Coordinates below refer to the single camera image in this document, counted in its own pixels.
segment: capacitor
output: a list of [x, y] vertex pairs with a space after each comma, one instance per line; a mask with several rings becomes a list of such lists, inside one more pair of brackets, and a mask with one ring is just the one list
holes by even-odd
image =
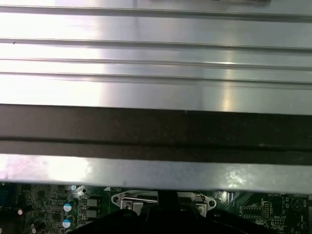
[[78, 199], [74, 198], [69, 200], [68, 202], [65, 203], [63, 206], [64, 211], [70, 212], [73, 208], [75, 208], [78, 205]]
[[73, 224], [74, 222], [75, 222], [75, 217], [73, 217], [72, 215], [69, 215], [66, 217], [66, 219], [63, 220], [62, 226], [64, 228], [69, 228], [71, 224]]
[[35, 225], [32, 229], [31, 229], [31, 233], [32, 234], [39, 234], [41, 233], [45, 228], [47, 227], [47, 223], [46, 222], [40, 222], [38, 225]]

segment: screw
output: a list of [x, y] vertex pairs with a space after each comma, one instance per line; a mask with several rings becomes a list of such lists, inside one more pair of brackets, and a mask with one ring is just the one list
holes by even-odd
[[130, 203], [125, 203], [123, 208], [125, 208], [127, 210], [131, 210], [132, 209], [132, 205]]
[[210, 201], [208, 204], [209, 204], [209, 206], [211, 206], [211, 207], [215, 206], [215, 202], [214, 202], [214, 201]]

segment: metal surface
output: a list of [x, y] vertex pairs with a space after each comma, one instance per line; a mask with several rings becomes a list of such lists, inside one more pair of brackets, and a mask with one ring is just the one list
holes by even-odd
[[311, 115], [311, 9], [0, 0], [0, 103]]
[[0, 155], [0, 160], [0, 179], [12, 182], [312, 193], [309, 166], [153, 162], [31, 155]]

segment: metal bracket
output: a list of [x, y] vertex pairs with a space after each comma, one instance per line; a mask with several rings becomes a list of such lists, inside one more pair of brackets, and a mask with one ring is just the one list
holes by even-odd
[[[216, 207], [216, 200], [201, 193], [178, 192], [181, 204], [194, 206], [202, 216]], [[112, 196], [112, 203], [121, 209], [129, 209], [141, 214], [142, 208], [148, 204], [157, 204], [157, 191], [129, 190]]]

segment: black component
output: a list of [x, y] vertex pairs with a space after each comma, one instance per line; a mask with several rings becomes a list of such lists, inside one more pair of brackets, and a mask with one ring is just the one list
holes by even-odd
[[40, 222], [38, 225], [35, 226], [36, 233], [41, 233], [47, 227], [46, 222]]
[[44, 198], [45, 197], [45, 191], [42, 191], [42, 190], [38, 191], [37, 192], [37, 197], [38, 198]]
[[38, 218], [44, 218], [45, 213], [38, 213]]
[[29, 191], [29, 190], [31, 190], [31, 184], [22, 184], [20, 189], [22, 191]]
[[53, 220], [59, 221], [59, 220], [61, 220], [61, 217], [62, 217], [62, 215], [60, 213], [53, 213], [52, 214], [52, 219]]
[[272, 230], [222, 210], [214, 209], [202, 217], [191, 207], [180, 205], [177, 192], [173, 191], [158, 191], [158, 205], [152, 206], [147, 215], [137, 216], [131, 210], [119, 210], [74, 230], [73, 234], [103, 233], [117, 229], [121, 234], [155, 234], [173, 230], [174, 233], [184, 233], [185, 230], [206, 233], [207, 227], [212, 234], [275, 234]]

